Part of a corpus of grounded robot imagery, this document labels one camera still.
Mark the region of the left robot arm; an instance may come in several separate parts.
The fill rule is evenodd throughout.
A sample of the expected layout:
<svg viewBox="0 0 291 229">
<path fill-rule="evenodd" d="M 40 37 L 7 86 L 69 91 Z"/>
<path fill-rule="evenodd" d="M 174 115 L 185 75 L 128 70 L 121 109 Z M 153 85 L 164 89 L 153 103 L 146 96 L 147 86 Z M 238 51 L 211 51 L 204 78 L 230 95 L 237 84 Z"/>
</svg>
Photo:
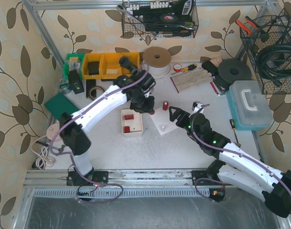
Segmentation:
<svg viewBox="0 0 291 229">
<path fill-rule="evenodd" d="M 149 94 L 155 85 L 155 79 L 146 70 L 131 77 L 121 75 L 92 103 L 73 114 L 61 115 L 59 135 L 70 148 L 72 163 L 80 175 L 88 176 L 93 171 L 88 154 L 91 146 L 88 131 L 126 102 L 130 102 L 130 109 L 137 113 L 152 113 L 154 97 Z"/>
</svg>

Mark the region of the red large spring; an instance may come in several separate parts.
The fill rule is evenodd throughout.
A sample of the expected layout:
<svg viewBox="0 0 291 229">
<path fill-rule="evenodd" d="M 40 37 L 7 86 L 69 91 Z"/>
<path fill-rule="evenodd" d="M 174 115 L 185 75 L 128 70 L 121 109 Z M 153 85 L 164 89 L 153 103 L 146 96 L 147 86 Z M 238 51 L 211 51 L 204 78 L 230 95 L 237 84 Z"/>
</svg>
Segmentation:
<svg viewBox="0 0 291 229">
<path fill-rule="evenodd" d="M 167 111 L 168 110 L 168 107 L 169 107 L 169 103 L 167 101 L 163 102 L 163 106 L 162 106 L 162 109 L 164 111 Z"/>
</svg>

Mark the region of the white spring tray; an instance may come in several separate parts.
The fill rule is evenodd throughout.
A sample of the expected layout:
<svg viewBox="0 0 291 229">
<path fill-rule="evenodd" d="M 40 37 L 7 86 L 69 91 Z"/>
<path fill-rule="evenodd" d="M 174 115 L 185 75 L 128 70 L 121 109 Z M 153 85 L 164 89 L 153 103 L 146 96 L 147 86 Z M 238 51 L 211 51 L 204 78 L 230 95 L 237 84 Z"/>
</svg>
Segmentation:
<svg viewBox="0 0 291 229">
<path fill-rule="evenodd" d="M 124 115 L 134 114 L 133 120 L 124 120 Z M 142 114 L 137 113 L 131 109 L 123 109 L 121 110 L 121 126 L 122 126 L 122 134 L 125 137 L 139 137 L 143 134 L 143 121 Z M 130 127 L 130 133 L 124 133 L 124 127 Z"/>
</svg>

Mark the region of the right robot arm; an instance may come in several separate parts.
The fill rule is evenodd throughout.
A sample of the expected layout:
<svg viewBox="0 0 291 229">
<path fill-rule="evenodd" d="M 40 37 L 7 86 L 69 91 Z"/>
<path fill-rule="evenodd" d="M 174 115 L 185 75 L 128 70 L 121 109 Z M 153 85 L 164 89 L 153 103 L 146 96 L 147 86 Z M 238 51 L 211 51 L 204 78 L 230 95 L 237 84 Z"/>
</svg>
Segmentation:
<svg viewBox="0 0 291 229">
<path fill-rule="evenodd" d="M 219 184 L 230 184 L 254 195 L 275 215 L 282 218 L 291 215 L 291 170 L 273 168 L 213 131 L 202 113 L 204 108 L 204 104 L 194 103 L 192 113 L 188 113 L 171 106 L 169 117 L 177 127 L 186 130 L 204 153 L 215 158 L 207 172 L 217 176 Z"/>
</svg>

